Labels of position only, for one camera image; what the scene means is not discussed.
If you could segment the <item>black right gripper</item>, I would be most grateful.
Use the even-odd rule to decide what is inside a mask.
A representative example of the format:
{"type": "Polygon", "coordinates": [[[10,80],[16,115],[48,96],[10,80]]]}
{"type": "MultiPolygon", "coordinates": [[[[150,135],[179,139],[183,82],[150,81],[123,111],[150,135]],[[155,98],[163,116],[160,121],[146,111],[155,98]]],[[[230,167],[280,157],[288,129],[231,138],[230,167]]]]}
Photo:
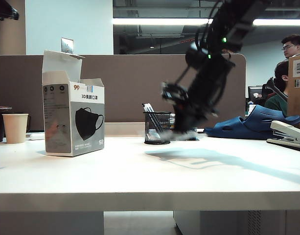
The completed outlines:
{"type": "Polygon", "coordinates": [[[227,76],[234,67],[235,64],[205,64],[201,67],[188,88],[188,101],[175,106],[175,132],[204,132],[203,124],[221,99],[227,76]]]}

